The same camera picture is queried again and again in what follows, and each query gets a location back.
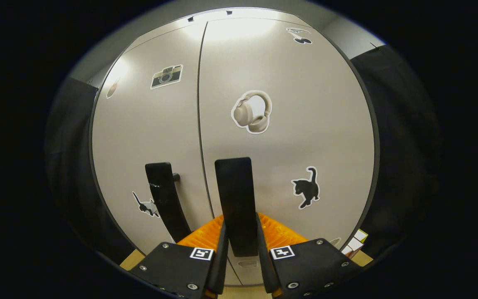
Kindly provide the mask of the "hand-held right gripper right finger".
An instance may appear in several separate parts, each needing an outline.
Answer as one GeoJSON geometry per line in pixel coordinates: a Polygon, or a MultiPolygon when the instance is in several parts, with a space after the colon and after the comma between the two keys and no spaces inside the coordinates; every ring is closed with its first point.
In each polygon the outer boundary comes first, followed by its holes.
{"type": "Polygon", "coordinates": [[[264,288],[273,299],[315,299],[362,271],[324,238],[306,240],[262,213],[257,225],[264,288]]]}

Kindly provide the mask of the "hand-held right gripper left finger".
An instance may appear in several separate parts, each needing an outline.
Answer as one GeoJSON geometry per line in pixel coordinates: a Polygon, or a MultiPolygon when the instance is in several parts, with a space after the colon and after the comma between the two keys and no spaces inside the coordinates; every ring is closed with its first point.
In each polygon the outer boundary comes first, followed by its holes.
{"type": "Polygon", "coordinates": [[[216,299],[224,289],[227,254],[220,215],[180,242],[156,246],[139,263],[139,280],[175,299],[216,299]]]}

